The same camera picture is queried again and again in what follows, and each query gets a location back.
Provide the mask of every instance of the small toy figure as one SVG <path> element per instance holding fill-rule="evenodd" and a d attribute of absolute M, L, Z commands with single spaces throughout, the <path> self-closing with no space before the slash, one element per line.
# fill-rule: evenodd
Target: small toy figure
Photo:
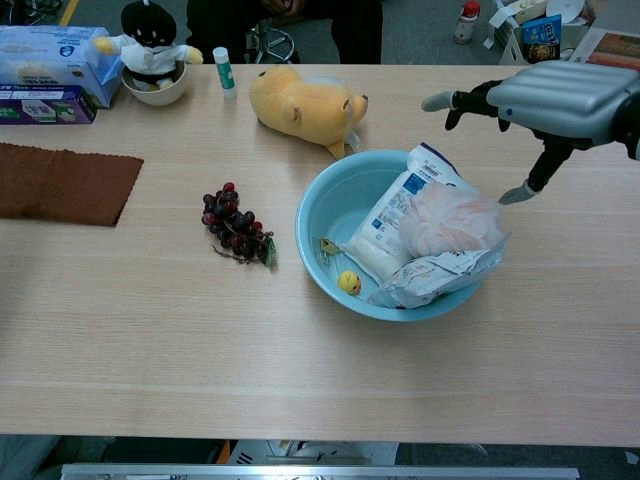
<path fill-rule="evenodd" d="M 176 62 L 201 64 L 202 52 L 187 45 L 174 45 L 176 22 L 164 8 L 149 0 L 128 4 L 121 15 L 123 35 L 95 37 L 96 49 L 120 55 L 141 90 L 173 85 Z"/>
<path fill-rule="evenodd" d="M 360 140 L 353 128 L 369 105 L 366 96 L 353 95 L 338 80 L 303 79 L 293 68 L 282 65 L 253 80 L 249 99 L 266 126 L 324 145 L 335 159 L 346 155 L 345 144 L 357 150 Z"/>
<path fill-rule="evenodd" d="M 422 102 L 427 112 L 446 108 L 446 130 L 469 112 L 498 117 L 502 132 L 511 123 L 529 128 L 543 141 L 529 177 L 502 196 L 503 205 L 540 193 L 574 149 L 620 142 L 629 158 L 640 160 L 640 73 L 627 68 L 551 60 L 471 92 L 444 92 Z"/>
<path fill-rule="evenodd" d="M 473 34 L 473 25 L 480 18 L 480 4 L 476 0 L 468 0 L 460 9 L 458 17 L 458 25 L 456 32 L 453 34 L 453 41 L 463 45 L 471 41 Z"/>
<path fill-rule="evenodd" d="M 355 272 L 345 270 L 338 277 L 338 287 L 349 295 L 358 295 L 362 289 L 362 282 Z"/>

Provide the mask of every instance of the robotic hand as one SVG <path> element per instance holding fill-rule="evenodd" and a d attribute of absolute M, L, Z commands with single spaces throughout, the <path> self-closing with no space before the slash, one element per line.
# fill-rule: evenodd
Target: robotic hand
<path fill-rule="evenodd" d="M 544 142 L 529 177 L 500 198 L 503 205 L 540 193 L 574 149 L 616 141 L 626 145 L 629 158 L 640 160 L 640 73 L 635 70 L 542 62 L 471 92 L 443 92 L 422 102 L 427 112 L 445 108 L 450 109 L 446 130 L 470 112 L 497 117 L 502 132 L 511 123 L 529 128 Z"/>

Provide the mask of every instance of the white bowl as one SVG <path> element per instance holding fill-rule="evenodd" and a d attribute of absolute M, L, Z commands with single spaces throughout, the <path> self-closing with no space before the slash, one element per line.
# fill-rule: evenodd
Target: white bowl
<path fill-rule="evenodd" d="M 164 107 L 178 100 L 185 92 L 187 88 L 187 66 L 184 62 L 177 62 L 173 85 L 161 90 L 144 91 L 138 89 L 128 68 L 125 68 L 122 73 L 122 84 L 142 103 L 154 107 Z"/>

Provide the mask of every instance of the chair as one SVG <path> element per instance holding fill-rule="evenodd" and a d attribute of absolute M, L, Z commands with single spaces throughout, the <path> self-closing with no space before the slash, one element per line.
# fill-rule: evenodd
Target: chair
<path fill-rule="evenodd" d="M 269 57 L 276 59 L 275 63 L 291 63 L 295 58 L 295 42 L 291 35 L 271 26 L 271 20 L 260 20 L 249 32 L 251 62 L 262 63 Z"/>

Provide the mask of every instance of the grape bunch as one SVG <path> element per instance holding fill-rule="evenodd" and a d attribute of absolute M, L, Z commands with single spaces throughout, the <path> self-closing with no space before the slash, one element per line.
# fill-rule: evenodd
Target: grape bunch
<path fill-rule="evenodd" d="M 207 193 L 202 201 L 202 223 L 220 240 L 220 246 L 225 250 L 231 249 L 233 255 L 224 254 L 214 247 L 216 252 L 240 263 L 252 263 L 257 258 L 257 261 L 271 266 L 275 254 L 271 238 L 273 232 L 263 232 L 262 223 L 256 221 L 253 212 L 238 210 L 240 199 L 233 183 L 225 183 L 215 195 Z"/>

